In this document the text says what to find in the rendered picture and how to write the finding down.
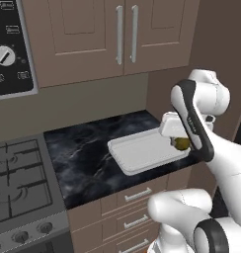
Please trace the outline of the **black microwave oven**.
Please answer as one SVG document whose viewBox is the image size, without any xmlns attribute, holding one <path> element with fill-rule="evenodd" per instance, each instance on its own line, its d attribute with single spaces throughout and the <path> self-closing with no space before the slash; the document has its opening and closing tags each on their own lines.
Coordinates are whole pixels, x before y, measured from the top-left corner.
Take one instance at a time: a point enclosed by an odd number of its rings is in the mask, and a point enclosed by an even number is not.
<svg viewBox="0 0 241 253">
<path fill-rule="evenodd" d="M 38 81 L 22 0 L 0 0 L 0 45 L 16 54 L 12 65 L 0 65 L 0 100 L 36 94 Z"/>
</svg>

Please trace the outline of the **brown narrow cupboard door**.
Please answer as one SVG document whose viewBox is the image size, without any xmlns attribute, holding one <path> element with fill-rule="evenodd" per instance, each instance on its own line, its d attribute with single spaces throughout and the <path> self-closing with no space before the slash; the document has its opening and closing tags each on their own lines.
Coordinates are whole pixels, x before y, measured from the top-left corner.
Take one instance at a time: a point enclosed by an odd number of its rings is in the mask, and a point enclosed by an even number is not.
<svg viewBox="0 0 241 253">
<path fill-rule="evenodd" d="M 189 64 L 200 0 L 124 1 L 125 75 Z M 136 62 L 132 63 L 132 11 L 138 6 Z"/>
</svg>

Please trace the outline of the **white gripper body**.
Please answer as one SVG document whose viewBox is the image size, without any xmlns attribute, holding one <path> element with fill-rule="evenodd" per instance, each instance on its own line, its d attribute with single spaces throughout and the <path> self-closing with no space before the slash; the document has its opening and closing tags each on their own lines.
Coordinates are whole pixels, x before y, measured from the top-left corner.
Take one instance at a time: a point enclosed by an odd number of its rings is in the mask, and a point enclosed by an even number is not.
<svg viewBox="0 0 241 253">
<path fill-rule="evenodd" d="M 166 137 L 188 137 L 181 119 L 176 112 L 167 112 L 162 116 L 159 133 Z"/>
</svg>

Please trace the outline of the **brown drawer front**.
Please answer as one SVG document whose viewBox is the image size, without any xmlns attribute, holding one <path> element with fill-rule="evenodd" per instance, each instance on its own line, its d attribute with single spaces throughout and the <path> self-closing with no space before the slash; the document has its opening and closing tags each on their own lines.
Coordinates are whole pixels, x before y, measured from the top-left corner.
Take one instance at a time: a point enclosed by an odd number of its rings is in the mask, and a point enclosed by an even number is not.
<svg viewBox="0 0 241 253">
<path fill-rule="evenodd" d="M 125 251 L 131 248 L 134 245 L 137 245 L 144 241 L 144 239 L 148 239 L 149 243 L 140 249 L 132 251 L 131 253 L 145 253 L 149 245 L 152 241 L 157 237 L 157 230 L 155 228 L 146 229 L 143 232 L 137 233 L 136 235 L 131 236 L 129 239 L 124 240 L 117 244 L 116 252 L 117 253 L 125 253 Z"/>
<path fill-rule="evenodd" d="M 131 203 L 146 199 L 146 198 L 150 197 L 151 195 L 156 194 L 160 191 L 164 191 L 167 188 L 167 183 L 168 183 L 168 177 L 162 176 L 162 177 L 158 177 L 156 179 L 150 180 L 150 181 L 146 181 L 142 184 L 135 185 L 135 186 L 125 189 L 123 191 L 120 191 L 117 193 L 117 207 L 121 208 L 126 205 L 130 205 Z M 127 195 L 127 196 L 134 195 L 136 193 L 144 191 L 147 187 L 149 187 L 152 190 L 151 194 L 149 194 L 145 197 L 139 198 L 137 200 L 134 200 L 134 201 L 130 201 L 130 202 L 125 201 L 125 199 L 124 199 L 125 195 Z"/>
<path fill-rule="evenodd" d="M 142 208 L 138 211 L 132 211 L 131 213 L 124 215 L 122 217 L 119 217 L 117 219 L 117 232 L 123 232 L 126 231 L 127 229 L 124 229 L 123 224 L 126 223 L 130 223 L 132 221 L 135 221 L 137 219 L 140 219 L 143 217 L 143 215 L 146 214 L 149 217 L 147 208 Z"/>
</svg>

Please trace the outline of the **brown green kiwi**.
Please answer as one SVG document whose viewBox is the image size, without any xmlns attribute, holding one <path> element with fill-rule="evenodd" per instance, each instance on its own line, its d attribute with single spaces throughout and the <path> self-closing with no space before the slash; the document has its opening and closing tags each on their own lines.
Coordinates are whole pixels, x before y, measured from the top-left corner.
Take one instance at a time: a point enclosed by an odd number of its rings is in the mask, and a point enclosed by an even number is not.
<svg viewBox="0 0 241 253">
<path fill-rule="evenodd" d="M 191 142 L 188 138 L 183 137 L 173 137 L 172 145 L 180 151 L 187 150 L 191 146 Z"/>
</svg>

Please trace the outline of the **brown wide cupboard door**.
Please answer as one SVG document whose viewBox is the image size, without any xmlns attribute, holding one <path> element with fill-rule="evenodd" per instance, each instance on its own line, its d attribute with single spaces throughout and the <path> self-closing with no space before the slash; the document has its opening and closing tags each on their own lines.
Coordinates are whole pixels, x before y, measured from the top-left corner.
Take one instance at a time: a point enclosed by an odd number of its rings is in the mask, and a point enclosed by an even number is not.
<svg viewBox="0 0 241 253">
<path fill-rule="evenodd" d="M 40 87 L 123 75 L 116 7 L 124 0 L 22 0 Z"/>
</svg>

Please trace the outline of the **grey gas hob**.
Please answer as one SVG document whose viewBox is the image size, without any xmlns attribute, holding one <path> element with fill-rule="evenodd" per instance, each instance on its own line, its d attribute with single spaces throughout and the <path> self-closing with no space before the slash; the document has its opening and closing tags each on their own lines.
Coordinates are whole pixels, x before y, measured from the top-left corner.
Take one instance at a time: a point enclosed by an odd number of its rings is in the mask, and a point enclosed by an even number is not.
<svg viewBox="0 0 241 253">
<path fill-rule="evenodd" d="M 38 227 L 51 222 L 49 234 Z M 26 231 L 24 243 L 13 240 Z M 65 204 L 42 134 L 0 142 L 0 253 L 74 253 Z"/>
</svg>

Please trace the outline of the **white tupperware container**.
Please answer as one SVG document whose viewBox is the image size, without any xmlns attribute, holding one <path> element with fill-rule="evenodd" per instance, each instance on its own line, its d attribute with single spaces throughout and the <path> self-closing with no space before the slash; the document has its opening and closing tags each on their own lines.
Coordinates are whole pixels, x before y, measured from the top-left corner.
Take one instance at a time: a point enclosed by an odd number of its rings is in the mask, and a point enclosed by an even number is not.
<svg viewBox="0 0 241 253">
<path fill-rule="evenodd" d="M 108 148 L 127 176 L 185 158 L 191 151 L 178 150 L 171 144 L 171 138 L 162 136 L 157 128 L 112 139 Z"/>
</svg>

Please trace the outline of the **white microwave knob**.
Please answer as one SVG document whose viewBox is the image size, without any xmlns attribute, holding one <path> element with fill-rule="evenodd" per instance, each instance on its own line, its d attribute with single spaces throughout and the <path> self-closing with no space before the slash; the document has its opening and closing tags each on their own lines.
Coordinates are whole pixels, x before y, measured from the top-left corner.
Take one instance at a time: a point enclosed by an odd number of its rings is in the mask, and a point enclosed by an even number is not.
<svg viewBox="0 0 241 253">
<path fill-rule="evenodd" d="M 0 45 L 0 65 L 10 66 L 16 60 L 15 52 L 8 46 Z"/>
</svg>

